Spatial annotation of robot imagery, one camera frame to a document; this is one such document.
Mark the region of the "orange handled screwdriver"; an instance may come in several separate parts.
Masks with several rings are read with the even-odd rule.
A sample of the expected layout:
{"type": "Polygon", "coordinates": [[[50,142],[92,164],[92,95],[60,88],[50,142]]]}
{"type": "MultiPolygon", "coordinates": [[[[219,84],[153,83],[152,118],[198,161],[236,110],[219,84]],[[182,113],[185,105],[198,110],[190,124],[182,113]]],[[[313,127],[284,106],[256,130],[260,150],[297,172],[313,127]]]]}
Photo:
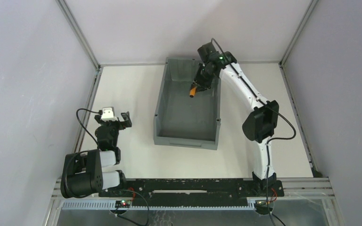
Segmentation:
{"type": "Polygon", "coordinates": [[[193,98],[196,95],[198,89],[198,85],[195,82],[192,82],[190,91],[189,91],[189,97],[193,98]]]}

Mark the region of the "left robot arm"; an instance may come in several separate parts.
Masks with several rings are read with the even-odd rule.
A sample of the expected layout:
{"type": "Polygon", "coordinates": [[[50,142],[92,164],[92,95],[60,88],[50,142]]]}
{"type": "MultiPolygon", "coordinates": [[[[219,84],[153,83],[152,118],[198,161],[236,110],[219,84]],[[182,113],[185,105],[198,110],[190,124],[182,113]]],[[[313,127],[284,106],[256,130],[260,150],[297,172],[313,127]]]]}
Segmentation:
{"type": "Polygon", "coordinates": [[[118,165],[121,150],[119,132],[132,127],[130,113],[115,115],[113,107],[104,107],[94,113],[99,124],[91,136],[96,148],[65,156],[60,191],[64,198],[85,198],[107,189],[124,189],[126,178],[121,170],[105,172],[104,168],[118,165]]]}

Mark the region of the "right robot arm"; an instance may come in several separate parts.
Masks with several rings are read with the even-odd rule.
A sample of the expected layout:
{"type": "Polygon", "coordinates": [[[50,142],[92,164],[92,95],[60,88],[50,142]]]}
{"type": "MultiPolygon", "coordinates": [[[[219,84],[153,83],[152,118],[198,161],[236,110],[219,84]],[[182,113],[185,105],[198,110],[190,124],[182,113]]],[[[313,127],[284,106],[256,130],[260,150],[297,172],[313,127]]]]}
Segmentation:
{"type": "Polygon", "coordinates": [[[269,101],[253,86],[230,52],[199,52],[202,60],[190,87],[189,96],[211,88],[215,78],[229,85],[241,99],[248,116],[242,124],[245,137],[255,142],[254,170],[252,177],[257,186],[264,190],[275,184],[277,177],[272,166],[270,139],[278,123],[279,104],[269,101]]]}

